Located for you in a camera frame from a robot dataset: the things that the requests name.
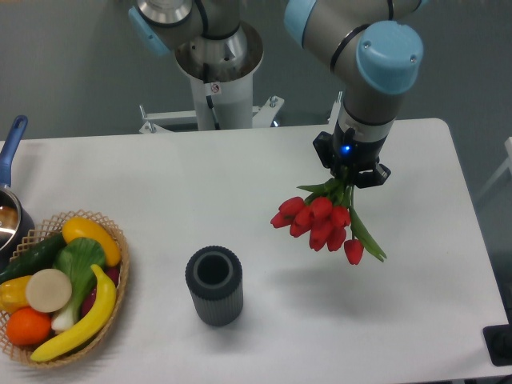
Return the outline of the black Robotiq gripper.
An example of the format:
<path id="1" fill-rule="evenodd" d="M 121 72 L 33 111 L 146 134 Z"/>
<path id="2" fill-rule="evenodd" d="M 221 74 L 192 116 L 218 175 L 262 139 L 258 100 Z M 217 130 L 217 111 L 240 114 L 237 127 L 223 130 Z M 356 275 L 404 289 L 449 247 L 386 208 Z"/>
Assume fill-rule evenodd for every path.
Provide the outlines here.
<path id="1" fill-rule="evenodd" d="M 313 147 L 322 166 L 333 176 L 354 176 L 357 188 L 381 186 L 391 175 L 379 157 L 389 132 L 389 124 L 367 126 L 336 121 L 333 133 L 320 132 Z"/>

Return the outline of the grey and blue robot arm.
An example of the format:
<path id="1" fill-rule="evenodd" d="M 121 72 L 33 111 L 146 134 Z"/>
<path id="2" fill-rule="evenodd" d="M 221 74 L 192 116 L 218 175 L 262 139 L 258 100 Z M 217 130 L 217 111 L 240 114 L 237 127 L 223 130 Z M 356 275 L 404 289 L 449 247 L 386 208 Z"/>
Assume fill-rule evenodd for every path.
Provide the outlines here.
<path id="1" fill-rule="evenodd" d="M 238 1 L 138 1 L 128 16 L 157 55 L 173 52 L 189 78 L 200 130 L 252 128 L 253 75 L 262 39 Z M 390 170 L 379 159 L 405 94 L 415 83 L 423 44 L 399 23 L 419 1 L 290 1 L 284 24 L 345 85 L 334 131 L 314 148 L 336 178 L 380 186 Z"/>

